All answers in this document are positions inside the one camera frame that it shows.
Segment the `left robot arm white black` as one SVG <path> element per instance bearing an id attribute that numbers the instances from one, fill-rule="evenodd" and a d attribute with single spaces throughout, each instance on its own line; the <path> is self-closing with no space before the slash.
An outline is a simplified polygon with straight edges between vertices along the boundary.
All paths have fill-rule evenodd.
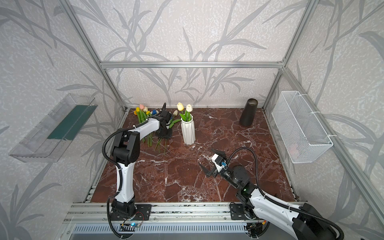
<path id="1" fill-rule="evenodd" d="M 166 104 L 163 104 L 157 114 L 149 116 L 137 126 L 117 130 L 103 143 L 103 156 L 117 169 L 117 193 L 112 196 L 112 210 L 119 216 L 131 218 L 137 211 L 133 179 L 135 162 L 141 152 L 141 140 L 153 132 L 160 139 L 171 138 L 172 120 L 173 114 L 166 109 Z"/>

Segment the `white ribbed ceramic vase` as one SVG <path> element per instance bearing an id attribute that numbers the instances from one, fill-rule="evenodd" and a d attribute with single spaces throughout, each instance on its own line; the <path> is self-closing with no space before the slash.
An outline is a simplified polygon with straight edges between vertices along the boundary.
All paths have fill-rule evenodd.
<path id="1" fill-rule="evenodd" d="M 181 128 L 182 128 L 184 143 L 186 145 L 194 144 L 196 140 L 196 135 L 195 135 L 195 122 L 193 120 L 193 117 L 188 122 L 182 120 Z"/>

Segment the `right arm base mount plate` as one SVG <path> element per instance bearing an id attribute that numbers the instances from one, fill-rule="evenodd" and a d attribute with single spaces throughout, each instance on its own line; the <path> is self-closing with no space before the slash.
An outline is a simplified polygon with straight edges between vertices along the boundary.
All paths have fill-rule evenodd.
<path id="1" fill-rule="evenodd" d="M 257 219 L 255 214 L 252 214 L 245 209 L 242 204 L 236 204 L 234 202 L 230 202 L 229 204 L 231 220 L 255 220 Z"/>

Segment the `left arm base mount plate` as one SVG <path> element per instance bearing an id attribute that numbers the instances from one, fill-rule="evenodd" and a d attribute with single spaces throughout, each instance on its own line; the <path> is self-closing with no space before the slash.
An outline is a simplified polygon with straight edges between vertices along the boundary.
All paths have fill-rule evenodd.
<path id="1" fill-rule="evenodd" d="M 148 221 L 150 218 L 151 209 L 151 204 L 117 205 L 112 207 L 111 220 Z"/>

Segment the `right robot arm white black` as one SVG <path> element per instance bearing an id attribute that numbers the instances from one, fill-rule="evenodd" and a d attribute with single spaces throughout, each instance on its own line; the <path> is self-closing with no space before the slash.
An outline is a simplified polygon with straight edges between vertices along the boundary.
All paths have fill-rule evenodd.
<path id="1" fill-rule="evenodd" d="M 225 152 L 214 150 L 211 158 L 215 165 L 208 170 L 201 169 L 207 177 L 220 175 L 231 186 L 237 189 L 236 197 L 242 203 L 248 219 L 266 220 L 291 235 L 296 240 L 342 240 L 343 230 L 335 223 L 327 220 L 310 204 L 291 204 L 265 193 L 258 183 L 250 181 L 244 166 L 230 167 L 234 155 L 226 156 Z"/>

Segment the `white tulip flower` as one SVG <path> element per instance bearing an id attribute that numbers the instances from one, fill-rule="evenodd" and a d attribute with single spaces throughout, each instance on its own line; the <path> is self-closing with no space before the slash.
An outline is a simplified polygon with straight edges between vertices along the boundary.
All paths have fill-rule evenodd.
<path id="1" fill-rule="evenodd" d="M 185 110 L 185 114 L 184 114 L 184 121 L 185 122 L 190 122 L 192 120 L 192 115 L 191 115 L 191 112 L 193 111 L 193 107 L 192 105 L 188 104 L 186 106 L 186 110 Z"/>

